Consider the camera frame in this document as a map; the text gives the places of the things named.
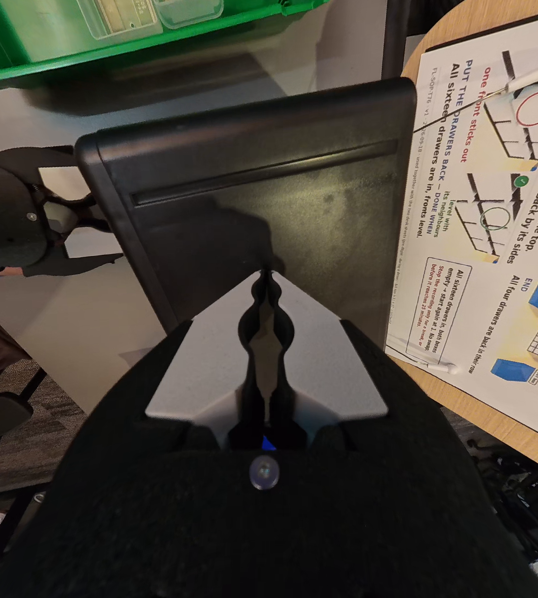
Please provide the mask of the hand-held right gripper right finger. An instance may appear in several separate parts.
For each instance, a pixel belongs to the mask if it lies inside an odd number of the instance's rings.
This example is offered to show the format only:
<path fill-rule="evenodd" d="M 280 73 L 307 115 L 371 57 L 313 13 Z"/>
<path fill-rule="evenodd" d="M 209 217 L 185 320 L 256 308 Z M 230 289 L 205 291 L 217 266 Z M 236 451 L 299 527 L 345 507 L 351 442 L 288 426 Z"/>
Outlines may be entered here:
<path fill-rule="evenodd" d="M 304 449 L 326 426 L 387 415 L 341 319 L 275 271 L 266 283 L 280 344 L 268 441 L 277 449 Z"/>

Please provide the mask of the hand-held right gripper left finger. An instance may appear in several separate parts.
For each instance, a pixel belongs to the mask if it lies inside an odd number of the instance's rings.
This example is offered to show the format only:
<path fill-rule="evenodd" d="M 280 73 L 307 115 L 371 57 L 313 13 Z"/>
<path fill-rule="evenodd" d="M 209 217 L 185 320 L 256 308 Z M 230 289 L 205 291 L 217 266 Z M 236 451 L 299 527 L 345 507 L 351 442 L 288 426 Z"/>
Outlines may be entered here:
<path fill-rule="evenodd" d="M 145 409 L 148 418 L 206 427 L 220 447 L 260 447 L 265 402 L 250 342 L 265 295 L 260 270 L 193 318 Z"/>

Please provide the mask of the black drawer cabinet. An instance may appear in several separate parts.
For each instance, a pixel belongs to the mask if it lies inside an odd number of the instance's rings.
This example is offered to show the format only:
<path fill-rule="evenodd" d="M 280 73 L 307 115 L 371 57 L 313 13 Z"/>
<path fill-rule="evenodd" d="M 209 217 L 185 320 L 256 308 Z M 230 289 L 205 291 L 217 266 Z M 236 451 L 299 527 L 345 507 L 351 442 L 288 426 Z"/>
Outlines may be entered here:
<path fill-rule="evenodd" d="M 407 78 L 100 130 L 74 154 L 166 333 L 275 270 L 384 347 Z"/>

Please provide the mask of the clear plastic drawer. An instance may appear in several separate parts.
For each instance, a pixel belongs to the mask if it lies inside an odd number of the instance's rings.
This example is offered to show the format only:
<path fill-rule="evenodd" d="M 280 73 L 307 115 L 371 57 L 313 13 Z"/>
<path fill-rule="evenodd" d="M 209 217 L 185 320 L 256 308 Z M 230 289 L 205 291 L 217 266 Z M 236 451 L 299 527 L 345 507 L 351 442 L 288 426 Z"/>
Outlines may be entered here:
<path fill-rule="evenodd" d="M 153 1 L 163 26 L 179 29 L 221 16 L 224 1 Z"/>
<path fill-rule="evenodd" d="M 92 37 L 117 44 L 163 33 L 152 1 L 77 1 Z"/>

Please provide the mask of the printed instruction sheet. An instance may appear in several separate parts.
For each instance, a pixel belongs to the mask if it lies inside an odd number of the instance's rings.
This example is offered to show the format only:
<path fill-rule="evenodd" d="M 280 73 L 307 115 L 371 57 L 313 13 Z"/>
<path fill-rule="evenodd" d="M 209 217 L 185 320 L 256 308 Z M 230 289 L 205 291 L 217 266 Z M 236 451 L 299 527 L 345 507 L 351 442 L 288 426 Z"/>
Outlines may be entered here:
<path fill-rule="evenodd" d="M 391 355 L 538 432 L 538 17 L 422 54 Z"/>

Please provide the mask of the round wooden board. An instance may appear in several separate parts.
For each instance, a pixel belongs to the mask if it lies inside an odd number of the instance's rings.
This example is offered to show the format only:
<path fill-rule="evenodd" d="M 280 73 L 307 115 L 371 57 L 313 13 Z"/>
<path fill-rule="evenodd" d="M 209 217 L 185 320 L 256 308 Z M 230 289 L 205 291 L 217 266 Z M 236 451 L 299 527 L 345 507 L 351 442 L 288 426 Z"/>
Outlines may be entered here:
<path fill-rule="evenodd" d="M 427 49 L 514 21 L 538 17 L 538 1 L 463 1 L 424 35 L 409 55 L 401 76 L 416 81 Z M 538 463 L 538 432 L 489 407 L 433 375 L 392 357 L 433 400 Z"/>

